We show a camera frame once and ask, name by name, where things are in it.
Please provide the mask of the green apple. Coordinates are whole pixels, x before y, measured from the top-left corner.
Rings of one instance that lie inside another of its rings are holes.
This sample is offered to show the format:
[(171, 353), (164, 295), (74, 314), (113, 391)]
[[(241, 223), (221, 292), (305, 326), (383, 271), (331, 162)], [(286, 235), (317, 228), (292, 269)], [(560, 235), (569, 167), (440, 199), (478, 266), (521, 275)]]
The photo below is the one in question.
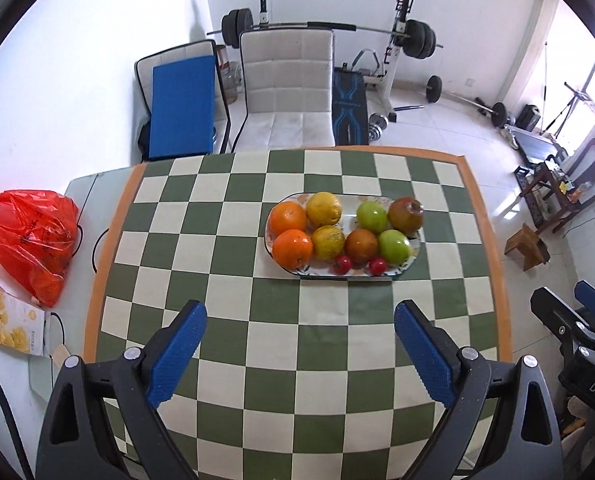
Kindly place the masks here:
[(378, 242), (380, 255), (390, 266), (401, 266), (411, 254), (408, 238), (398, 230), (383, 231)]
[(365, 200), (356, 210), (357, 226), (373, 234), (381, 234), (386, 230), (387, 213), (378, 203)]

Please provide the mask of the red apple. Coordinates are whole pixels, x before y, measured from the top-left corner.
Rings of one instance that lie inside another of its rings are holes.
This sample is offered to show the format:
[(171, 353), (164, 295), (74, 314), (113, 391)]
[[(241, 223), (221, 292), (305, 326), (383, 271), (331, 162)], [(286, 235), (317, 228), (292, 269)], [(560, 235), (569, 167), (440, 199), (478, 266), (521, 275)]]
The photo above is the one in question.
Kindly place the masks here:
[(415, 236), (423, 226), (424, 209), (419, 200), (402, 197), (390, 205), (387, 218), (395, 230), (406, 236)]

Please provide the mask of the red cherry tomato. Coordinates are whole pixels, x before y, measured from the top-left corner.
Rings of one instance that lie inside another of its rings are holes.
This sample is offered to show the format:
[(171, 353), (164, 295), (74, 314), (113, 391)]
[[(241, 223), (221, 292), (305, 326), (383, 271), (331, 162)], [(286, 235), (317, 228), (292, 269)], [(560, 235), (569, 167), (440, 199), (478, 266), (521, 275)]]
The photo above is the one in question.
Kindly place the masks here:
[(389, 263), (382, 257), (375, 257), (369, 261), (368, 269), (371, 275), (383, 275), (389, 269)]
[(338, 255), (334, 259), (332, 270), (337, 275), (348, 274), (353, 269), (353, 261), (348, 255)]

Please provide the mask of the dark orange fruit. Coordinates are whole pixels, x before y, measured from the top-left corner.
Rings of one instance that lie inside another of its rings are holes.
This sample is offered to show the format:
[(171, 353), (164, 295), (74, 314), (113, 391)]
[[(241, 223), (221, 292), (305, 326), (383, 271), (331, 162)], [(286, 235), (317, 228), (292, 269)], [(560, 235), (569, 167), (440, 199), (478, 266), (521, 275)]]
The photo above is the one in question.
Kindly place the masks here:
[(369, 230), (356, 229), (346, 237), (344, 252), (356, 266), (364, 266), (378, 256), (378, 238)]

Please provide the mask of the large yellow lemon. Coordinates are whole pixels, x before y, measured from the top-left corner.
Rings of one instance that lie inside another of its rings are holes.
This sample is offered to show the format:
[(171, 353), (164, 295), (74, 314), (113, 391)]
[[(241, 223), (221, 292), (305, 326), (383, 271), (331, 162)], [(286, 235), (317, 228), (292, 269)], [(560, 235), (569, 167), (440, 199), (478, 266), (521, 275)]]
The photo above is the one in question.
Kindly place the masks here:
[(306, 203), (306, 215), (314, 229), (321, 226), (334, 226), (342, 216), (340, 200), (330, 192), (318, 192)]

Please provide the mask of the bright orange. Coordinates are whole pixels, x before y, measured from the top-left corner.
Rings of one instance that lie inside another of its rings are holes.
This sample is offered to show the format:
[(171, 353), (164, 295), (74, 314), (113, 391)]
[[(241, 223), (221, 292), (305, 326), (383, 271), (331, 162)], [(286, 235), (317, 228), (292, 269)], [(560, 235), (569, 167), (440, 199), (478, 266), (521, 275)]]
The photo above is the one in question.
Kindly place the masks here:
[(280, 233), (274, 241), (272, 257), (289, 271), (304, 268), (311, 261), (313, 242), (304, 231), (292, 229)]
[(276, 205), (268, 216), (268, 231), (278, 236), (290, 230), (305, 231), (307, 217), (305, 209), (296, 202), (282, 202)]

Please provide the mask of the dark wooden shelf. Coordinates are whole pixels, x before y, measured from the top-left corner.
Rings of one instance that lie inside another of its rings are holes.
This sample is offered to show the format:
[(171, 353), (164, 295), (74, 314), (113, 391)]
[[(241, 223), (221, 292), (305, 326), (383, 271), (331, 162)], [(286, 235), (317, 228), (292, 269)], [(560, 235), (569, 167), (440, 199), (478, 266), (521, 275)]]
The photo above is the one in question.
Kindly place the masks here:
[(565, 168), (549, 155), (533, 169), (514, 171), (522, 200), (529, 206), (535, 231), (556, 233), (595, 204), (595, 139), (591, 139)]

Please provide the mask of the yellow snack box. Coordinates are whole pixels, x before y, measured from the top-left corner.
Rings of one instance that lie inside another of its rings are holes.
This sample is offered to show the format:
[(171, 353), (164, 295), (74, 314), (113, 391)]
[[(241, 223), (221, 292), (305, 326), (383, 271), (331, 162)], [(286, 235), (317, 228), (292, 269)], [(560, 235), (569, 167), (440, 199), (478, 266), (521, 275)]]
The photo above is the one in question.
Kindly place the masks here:
[(0, 287), (0, 346), (42, 356), (45, 350), (45, 312), (8, 294)]

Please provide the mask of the green white checkered tablecloth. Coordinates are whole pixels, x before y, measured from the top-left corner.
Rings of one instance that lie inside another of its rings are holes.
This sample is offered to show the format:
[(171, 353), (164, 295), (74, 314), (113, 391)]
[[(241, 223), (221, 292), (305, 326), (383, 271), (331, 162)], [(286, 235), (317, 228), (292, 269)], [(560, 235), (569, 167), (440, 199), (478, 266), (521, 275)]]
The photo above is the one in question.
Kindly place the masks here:
[[(270, 257), (266, 220), (290, 195), (412, 196), (420, 248), (396, 278), (324, 280)], [(395, 479), (442, 415), (398, 342), (418, 304), (459, 346), (509, 359), (493, 230), (465, 159), (413, 148), (272, 151), (130, 171), (104, 242), (84, 353), (142, 346), (190, 299), (208, 329), (163, 422), (203, 479)]]

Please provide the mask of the red plastic bag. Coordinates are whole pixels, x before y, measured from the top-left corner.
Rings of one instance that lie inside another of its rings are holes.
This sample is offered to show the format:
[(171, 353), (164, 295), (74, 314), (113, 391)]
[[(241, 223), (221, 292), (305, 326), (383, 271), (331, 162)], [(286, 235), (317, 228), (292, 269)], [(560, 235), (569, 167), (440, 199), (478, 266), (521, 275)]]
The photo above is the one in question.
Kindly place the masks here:
[(62, 293), (77, 215), (76, 203), (54, 191), (0, 192), (0, 265), (43, 307)]

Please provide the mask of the floral oval ceramic plate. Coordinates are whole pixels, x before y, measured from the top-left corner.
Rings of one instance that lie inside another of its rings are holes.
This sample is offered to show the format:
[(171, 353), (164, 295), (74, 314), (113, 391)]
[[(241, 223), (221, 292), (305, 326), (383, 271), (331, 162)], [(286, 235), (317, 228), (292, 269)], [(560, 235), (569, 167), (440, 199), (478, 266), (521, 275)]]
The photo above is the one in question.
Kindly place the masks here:
[(392, 222), (397, 200), (385, 196), (294, 193), (265, 220), (267, 254), (300, 278), (396, 278), (420, 254), (420, 230)]

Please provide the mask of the barbell on floor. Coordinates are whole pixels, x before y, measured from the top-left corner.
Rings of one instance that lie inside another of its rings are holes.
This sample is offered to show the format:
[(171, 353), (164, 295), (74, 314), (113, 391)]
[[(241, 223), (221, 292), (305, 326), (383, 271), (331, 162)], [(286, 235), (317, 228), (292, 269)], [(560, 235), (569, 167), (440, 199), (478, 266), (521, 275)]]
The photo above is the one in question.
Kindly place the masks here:
[(427, 102), (429, 104), (434, 104), (439, 102), (439, 99), (441, 99), (442, 96), (448, 96), (450, 99), (474, 106), (480, 113), (491, 119), (491, 124), (494, 128), (503, 128), (503, 126), (508, 123), (509, 113), (503, 102), (496, 102), (492, 106), (488, 106), (480, 98), (471, 100), (464, 96), (458, 96), (458, 94), (454, 92), (445, 91), (443, 89), (443, 81), (440, 76), (430, 76), (425, 85), (425, 98), (427, 99)]

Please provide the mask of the black blue weight bench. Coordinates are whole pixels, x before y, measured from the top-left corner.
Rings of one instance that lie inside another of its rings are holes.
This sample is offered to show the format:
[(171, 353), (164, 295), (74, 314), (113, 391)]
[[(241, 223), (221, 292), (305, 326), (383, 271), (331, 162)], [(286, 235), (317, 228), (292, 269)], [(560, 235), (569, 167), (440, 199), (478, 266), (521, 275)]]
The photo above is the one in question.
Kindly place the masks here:
[(368, 145), (363, 75), (336, 67), (332, 76), (332, 131), (337, 145)]

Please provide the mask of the white padded chair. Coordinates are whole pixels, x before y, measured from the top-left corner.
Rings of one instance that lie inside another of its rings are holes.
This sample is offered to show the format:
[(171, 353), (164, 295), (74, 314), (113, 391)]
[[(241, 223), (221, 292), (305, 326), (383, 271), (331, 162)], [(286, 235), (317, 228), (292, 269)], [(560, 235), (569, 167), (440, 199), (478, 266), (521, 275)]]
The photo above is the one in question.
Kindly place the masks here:
[(246, 103), (236, 152), (331, 148), (333, 32), (267, 28), (240, 36)]

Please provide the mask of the barbell on rack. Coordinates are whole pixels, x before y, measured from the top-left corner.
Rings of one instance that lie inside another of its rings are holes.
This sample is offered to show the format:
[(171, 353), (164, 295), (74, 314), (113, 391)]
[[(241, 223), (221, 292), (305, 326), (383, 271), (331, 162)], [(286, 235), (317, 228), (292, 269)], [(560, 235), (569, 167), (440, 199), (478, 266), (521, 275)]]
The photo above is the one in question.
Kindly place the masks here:
[(340, 32), (372, 32), (373, 34), (389, 36), (395, 47), (401, 48), (404, 55), (409, 58), (431, 58), (437, 49), (444, 46), (437, 42), (435, 31), (424, 22), (408, 20), (405, 22), (404, 30), (386, 30), (368, 26), (357, 26), (354, 24), (339, 22), (280, 22), (270, 24), (255, 24), (253, 14), (249, 8), (235, 9), (229, 11), (220, 21), (220, 29), (208, 32), (208, 36), (220, 35), (227, 47), (240, 48), (240, 37), (245, 32), (258, 32), (266, 29), (279, 28), (312, 28), (340, 30)]

